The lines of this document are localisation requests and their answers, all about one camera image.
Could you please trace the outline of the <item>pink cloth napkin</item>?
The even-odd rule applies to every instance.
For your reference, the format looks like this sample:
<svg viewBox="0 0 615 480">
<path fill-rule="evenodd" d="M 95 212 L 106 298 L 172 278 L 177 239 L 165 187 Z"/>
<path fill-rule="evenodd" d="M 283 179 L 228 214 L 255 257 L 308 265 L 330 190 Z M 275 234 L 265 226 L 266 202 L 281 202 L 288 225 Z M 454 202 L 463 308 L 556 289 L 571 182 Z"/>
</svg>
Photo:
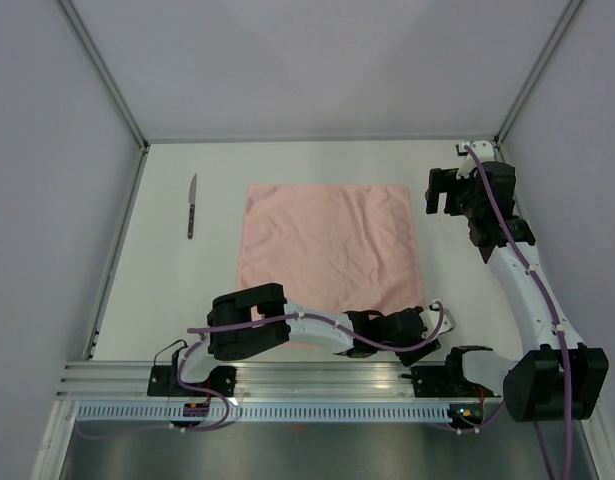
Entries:
<svg viewBox="0 0 615 480">
<path fill-rule="evenodd" d="M 325 312 L 424 304 L 408 188 L 249 186 L 236 285 L 266 283 Z"/>
</svg>

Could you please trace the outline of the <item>steel knife black handle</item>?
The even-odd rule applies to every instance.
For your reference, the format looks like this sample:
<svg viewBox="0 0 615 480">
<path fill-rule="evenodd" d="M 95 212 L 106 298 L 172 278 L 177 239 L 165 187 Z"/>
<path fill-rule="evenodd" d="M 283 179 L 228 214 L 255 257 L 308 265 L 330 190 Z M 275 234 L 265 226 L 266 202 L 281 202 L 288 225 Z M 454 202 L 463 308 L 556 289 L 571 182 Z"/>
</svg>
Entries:
<svg viewBox="0 0 615 480">
<path fill-rule="evenodd" d="M 188 227 L 187 227 L 187 239 L 188 240 L 191 240 L 194 237 L 196 194 L 197 194 L 197 174 L 194 174 L 190 181 L 189 193 L 188 193 L 188 204 L 189 204 Z"/>
</svg>

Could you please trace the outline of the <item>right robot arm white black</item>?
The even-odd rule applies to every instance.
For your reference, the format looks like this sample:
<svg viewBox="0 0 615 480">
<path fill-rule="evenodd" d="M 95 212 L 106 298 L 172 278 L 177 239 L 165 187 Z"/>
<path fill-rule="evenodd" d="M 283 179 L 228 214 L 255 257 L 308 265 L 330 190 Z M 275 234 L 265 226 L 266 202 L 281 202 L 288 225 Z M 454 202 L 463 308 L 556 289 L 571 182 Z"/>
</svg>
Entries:
<svg viewBox="0 0 615 480">
<path fill-rule="evenodd" d="M 609 370 L 600 348 L 587 346 L 544 277 L 536 239 L 514 212 L 513 167 L 489 161 L 467 174 L 433 169 L 426 211 L 468 220 L 469 237 L 505 294 L 521 337 L 513 361 L 481 346 L 455 347 L 446 359 L 446 388 L 465 395 L 480 385 L 500 395 L 517 422 L 587 420 Z"/>
</svg>

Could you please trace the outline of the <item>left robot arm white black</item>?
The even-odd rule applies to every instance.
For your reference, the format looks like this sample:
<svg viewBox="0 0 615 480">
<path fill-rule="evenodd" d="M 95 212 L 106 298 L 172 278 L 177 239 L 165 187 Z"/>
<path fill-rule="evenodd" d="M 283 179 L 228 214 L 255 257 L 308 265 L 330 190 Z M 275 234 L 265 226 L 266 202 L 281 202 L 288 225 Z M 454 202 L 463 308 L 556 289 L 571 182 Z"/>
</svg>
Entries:
<svg viewBox="0 0 615 480">
<path fill-rule="evenodd" d="M 436 300 L 384 315 L 377 310 L 324 313 L 286 297 L 278 283 L 216 298 L 207 324 L 190 328 L 198 341 L 184 348 L 170 375 L 182 395 L 208 394 L 212 371 L 293 342 L 318 347 L 334 356 L 366 359 L 391 352 L 410 366 L 439 348 L 446 310 Z"/>
</svg>

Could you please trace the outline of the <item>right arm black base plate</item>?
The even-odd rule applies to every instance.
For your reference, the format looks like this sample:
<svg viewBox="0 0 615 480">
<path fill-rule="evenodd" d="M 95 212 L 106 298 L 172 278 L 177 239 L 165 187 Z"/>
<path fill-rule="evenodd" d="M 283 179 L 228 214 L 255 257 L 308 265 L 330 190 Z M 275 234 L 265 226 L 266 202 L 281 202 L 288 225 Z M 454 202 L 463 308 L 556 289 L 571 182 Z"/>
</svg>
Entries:
<svg viewBox="0 0 615 480">
<path fill-rule="evenodd" d="M 413 366 L 399 375 L 411 384 L 417 399 L 481 399 L 499 398 L 491 390 L 466 380 L 453 380 L 448 370 L 439 365 Z"/>
</svg>

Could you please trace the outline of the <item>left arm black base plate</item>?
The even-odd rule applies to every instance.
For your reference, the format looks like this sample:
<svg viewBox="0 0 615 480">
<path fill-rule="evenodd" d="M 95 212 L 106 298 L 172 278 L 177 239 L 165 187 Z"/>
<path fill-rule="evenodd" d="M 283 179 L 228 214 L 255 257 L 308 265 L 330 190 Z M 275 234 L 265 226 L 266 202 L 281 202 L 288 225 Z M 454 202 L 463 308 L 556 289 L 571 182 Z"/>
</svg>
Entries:
<svg viewBox="0 0 615 480">
<path fill-rule="evenodd" d="M 234 394 L 237 369 L 231 366 L 214 368 L 203 382 L 185 381 L 193 388 L 183 386 L 177 379 L 177 368 L 173 365 L 156 365 L 151 368 L 147 385 L 148 397 L 206 397 L 206 390 L 218 392 L 225 397 Z"/>
</svg>

